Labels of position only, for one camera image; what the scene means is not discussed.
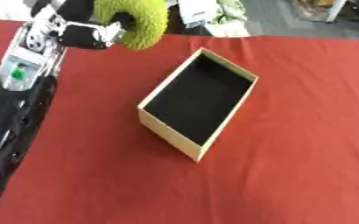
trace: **red fabric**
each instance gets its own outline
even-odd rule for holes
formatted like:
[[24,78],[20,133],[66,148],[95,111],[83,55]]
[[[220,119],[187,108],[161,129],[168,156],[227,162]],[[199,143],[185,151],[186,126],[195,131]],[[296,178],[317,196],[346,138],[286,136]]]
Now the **red fabric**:
[[[19,23],[0,22],[0,58]],[[195,164],[137,104],[199,47],[260,76]],[[165,36],[71,49],[0,224],[359,224],[359,41]]]

